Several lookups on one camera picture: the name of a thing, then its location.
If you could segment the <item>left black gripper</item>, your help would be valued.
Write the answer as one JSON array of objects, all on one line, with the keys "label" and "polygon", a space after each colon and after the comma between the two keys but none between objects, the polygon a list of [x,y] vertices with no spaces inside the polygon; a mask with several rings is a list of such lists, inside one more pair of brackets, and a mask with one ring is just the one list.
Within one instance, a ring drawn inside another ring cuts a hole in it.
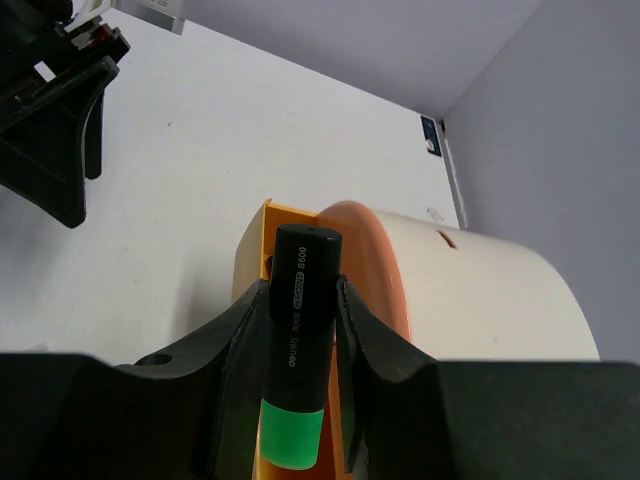
[{"label": "left black gripper", "polygon": [[107,1],[1,3],[1,185],[68,228],[86,218],[99,161],[90,117],[130,45]]}]

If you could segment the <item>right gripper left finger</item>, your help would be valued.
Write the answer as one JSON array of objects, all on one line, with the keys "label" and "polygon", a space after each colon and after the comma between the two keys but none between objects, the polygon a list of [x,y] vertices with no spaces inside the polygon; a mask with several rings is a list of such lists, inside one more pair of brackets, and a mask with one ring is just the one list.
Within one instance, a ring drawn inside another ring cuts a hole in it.
[{"label": "right gripper left finger", "polygon": [[132,365],[1,357],[5,479],[248,479],[264,381],[268,284]]}]

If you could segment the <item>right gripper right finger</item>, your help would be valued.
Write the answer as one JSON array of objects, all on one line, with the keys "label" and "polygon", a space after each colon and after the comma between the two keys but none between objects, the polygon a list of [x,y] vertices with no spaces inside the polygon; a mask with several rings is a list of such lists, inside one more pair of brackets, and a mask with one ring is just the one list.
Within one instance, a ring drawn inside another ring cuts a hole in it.
[{"label": "right gripper right finger", "polygon": [[635,479],[639,368],[440,361],[337,291],[346,471],[356,479]]}]

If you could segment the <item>cream round drawer box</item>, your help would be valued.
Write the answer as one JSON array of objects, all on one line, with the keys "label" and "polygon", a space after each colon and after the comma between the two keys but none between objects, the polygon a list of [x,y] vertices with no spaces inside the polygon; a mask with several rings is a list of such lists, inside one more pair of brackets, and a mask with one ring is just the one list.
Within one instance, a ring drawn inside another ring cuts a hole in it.
[{"label": "cream round drawer box", "polygon": [[408,307],[412,343],[438,360],[600,358],[558,271],[526,247],[380,212]]}]

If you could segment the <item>yellow drawer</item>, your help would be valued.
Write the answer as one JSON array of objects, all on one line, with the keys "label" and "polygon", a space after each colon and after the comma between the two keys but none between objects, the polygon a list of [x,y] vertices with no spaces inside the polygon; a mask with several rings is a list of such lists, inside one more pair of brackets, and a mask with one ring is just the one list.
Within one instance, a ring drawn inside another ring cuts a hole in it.
[{"label": "yellow drawer", "polygon": [[232,296],[268,283],[257,479],[347,479],[335,359],[342,236],[267,199],[235,253]]}]

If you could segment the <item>green highlighter marker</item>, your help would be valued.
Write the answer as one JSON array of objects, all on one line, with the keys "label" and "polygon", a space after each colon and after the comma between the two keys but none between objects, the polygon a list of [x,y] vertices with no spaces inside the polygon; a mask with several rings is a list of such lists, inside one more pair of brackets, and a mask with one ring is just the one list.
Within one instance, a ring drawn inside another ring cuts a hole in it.
[{"label": "green highlighter marker", "polygon": [[269,284],[266,379],[260,453],[288,470],[315,466],[328,397],[342,235],[332,229],[277,228]]}]

